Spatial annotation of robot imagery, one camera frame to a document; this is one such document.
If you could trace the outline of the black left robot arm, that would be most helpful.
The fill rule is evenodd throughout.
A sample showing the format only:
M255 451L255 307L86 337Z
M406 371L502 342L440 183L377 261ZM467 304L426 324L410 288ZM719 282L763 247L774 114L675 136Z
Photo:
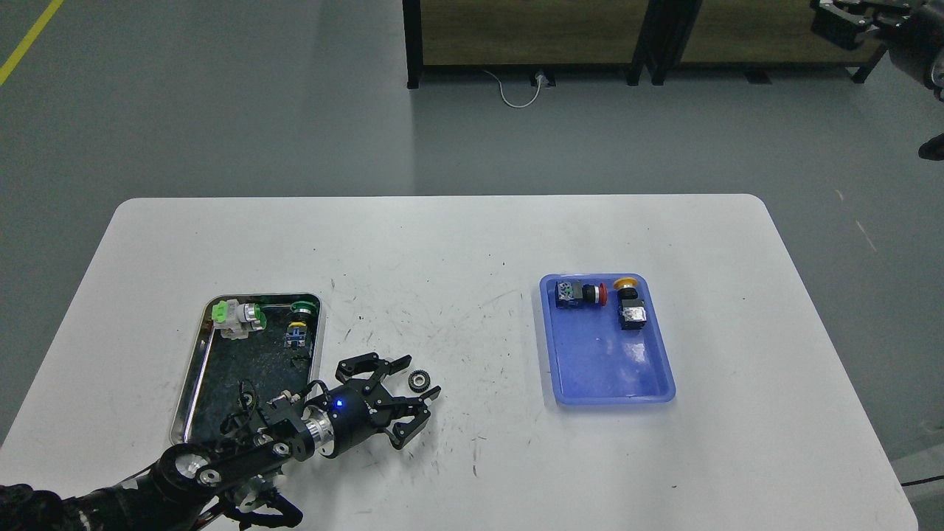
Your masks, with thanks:
M334 389L320 380L262 401L243 386L240 408L212 443L179 443L114 486L61 498L27 484L2 487L4 530L201 530L216 518L239 528L294 528L303 512L276 480L290 461L333 459L384 434L403 449L427 424L441 391L424 370L408 377L411 395L384 380L410 367L411 356L367 353L341 360Z

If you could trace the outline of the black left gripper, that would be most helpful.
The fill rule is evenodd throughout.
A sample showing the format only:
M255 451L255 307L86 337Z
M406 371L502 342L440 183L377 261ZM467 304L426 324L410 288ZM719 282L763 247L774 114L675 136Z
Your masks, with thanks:
M319 450L324 457L339 457L385 430L399 451L425 428L431 417L429 404L439 397L442 387L433 386L414 397L392 397L381 384L411 363L410 354L387 360L377 353L337 363L336 380L341 386L310 400L311 407L326 414L333 432L333 441Z

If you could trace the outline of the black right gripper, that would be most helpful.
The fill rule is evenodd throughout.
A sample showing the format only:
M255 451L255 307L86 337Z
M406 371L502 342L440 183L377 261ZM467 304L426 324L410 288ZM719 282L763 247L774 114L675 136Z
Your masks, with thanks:
M943 2L809 1L811 32L852 51L878 37L876 19L900 19L883 30L894 67L927 89L941 89Z

